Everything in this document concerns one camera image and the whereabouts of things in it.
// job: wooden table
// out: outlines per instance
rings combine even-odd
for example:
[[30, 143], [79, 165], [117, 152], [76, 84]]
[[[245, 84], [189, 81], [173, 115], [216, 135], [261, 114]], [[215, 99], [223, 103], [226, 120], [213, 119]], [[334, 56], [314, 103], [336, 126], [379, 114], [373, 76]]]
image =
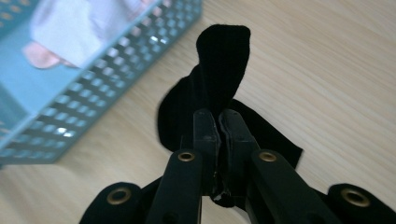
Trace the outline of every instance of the wooden table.
[[[214, 23], [250, 28], [235, 98], [304, 149], [304, 180], [358, 185], [396, 209], [396, 2], [205, 0], [203, 17], [59, 161], [0, 171], [0, 223], [78, 223], [104, 187], [162, 175], [157, 106]], [[248, 223], [207, 198], [203, 207], [203, 223]]]

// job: wooden surface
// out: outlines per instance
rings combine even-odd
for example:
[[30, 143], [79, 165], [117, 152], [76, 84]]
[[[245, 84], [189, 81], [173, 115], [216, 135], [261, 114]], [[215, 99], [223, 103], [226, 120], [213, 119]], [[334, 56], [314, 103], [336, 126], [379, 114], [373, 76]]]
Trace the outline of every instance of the wooden surface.
[[[214, 23], [250, 28], [235, 98], [304, 149], [304, 180], [355, 184], [396, 209], [396, 2], [205, 0], [203, 17], [58, 162], [0, 171], [0, 223], [78, 223], [104, 187], [162, 175], [170, 153], [156, 108]], [[248, 220], [204, 199], [203, 223]]]

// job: plastic basket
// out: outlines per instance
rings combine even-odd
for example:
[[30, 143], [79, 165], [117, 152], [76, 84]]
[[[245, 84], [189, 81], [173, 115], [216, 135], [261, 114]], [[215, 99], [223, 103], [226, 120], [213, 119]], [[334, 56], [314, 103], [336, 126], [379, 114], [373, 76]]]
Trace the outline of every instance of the plastic basket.
[[0, 164], [59, 159], [202, 13], [202, 0], [156, 1], [83, 68], [39, 70], [21, 54], [37, 2], [0, 1]]

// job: blue basket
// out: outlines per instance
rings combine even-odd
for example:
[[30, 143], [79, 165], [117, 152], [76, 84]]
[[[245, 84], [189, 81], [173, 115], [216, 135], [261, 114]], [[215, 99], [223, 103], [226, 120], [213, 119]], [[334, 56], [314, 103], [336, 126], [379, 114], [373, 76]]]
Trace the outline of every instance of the blue basket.
[[59, 159], [202, 13], [202, 0], [156, 1], [83, 68], [39, 70], [21, 53], [37, 2], [0, 1], [0, 164]]

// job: light blue plastic basket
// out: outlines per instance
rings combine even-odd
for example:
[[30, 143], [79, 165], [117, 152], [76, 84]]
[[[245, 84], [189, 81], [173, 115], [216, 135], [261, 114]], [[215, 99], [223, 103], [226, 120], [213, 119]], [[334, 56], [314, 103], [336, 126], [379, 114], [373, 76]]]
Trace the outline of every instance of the light blue plastic basket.
[[0, 1], [0, 164], [59, 159], [202, 13], [202, 0], [156, 1], [83, 68], [39, 70], [21, 54], [37, 2]]

